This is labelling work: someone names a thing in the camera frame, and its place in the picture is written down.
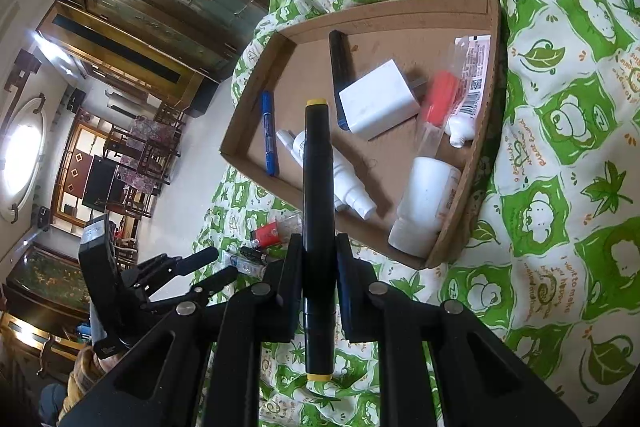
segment green and white bedsheet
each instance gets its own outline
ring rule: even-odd
[[[234,99],[274,30],[376,1],[271,0],[234,72]],[[595,425],[640,361],[640,1],[501,1],[506,112],[487,142],[487,156],[499,151],[493,169],[481,162],[476,186],[489,178],[488,188],[463,255],[414,271],[354,252],[414,299],[460,299]],[[240,244],[292,210],[229,168],[193,248]],[[336,339],[330,383],[306,381],[302,329],[292,344],[264,346],[263,425],[378,424],[376,346],[340,330]]]

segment tiled floor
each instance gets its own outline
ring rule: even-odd
[[[151,219],[143,219],[138,229],[138,262],[158,253],[191,253],[191,243],[200,232],[202,219],[222,178],[226,162],[218,149],[233,113],[231,81],[220,85],[209,109],[191,118],[180,141],[180,158],[156,201]],[[185,293],[191,277],[175,277],[161,288],[153,300]]]

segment barcode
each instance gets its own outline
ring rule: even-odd
[[[480,95],[481,95],[481,92],[467,94],[465,101],[460,107],[460,113],[466,113],[467,115],[475,115],[476,109],[478,108]]]

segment cardboard tray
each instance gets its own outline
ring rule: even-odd
[[[277,178],[264,171],[264,133],[260,93],[273,90],[276,130],[304,129],[308,99],[325,98],[330,107],[332,142],[353,163],[356,175],[378,205],[363,221],[353,211],[336,214],[336,229],[375,251],[415,269],[450,259],[449,245],[465,209],[486,133],[494,92],[500,22],[498,0],[398,0],[350,8],[305,21],[275,33],[248,80],[220,147],[227,162],[277,197],[302,208],[302,169],[278,142]],[[491,35],[491,47],[476,139],[462,149],[446,136],[436,157],[462,171],[449,216],[427,259],[405,254],[387,242],[396,206],[415,156],[415,118],[365,142],[341,130],[335,101],[328,34],[347,34],[356,78],[393,58],[408,81],[430,79],[447,46],[459,36]]]

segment cabinet handle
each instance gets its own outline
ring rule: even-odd
[[[47,100],[46,97],[44,96],[44,93],[42,92],[38,95],[38,98],[40,99],[40,105],[33,110],[34,115],[38,115],[42,111],[42,108],[44,107],[44,103]]]

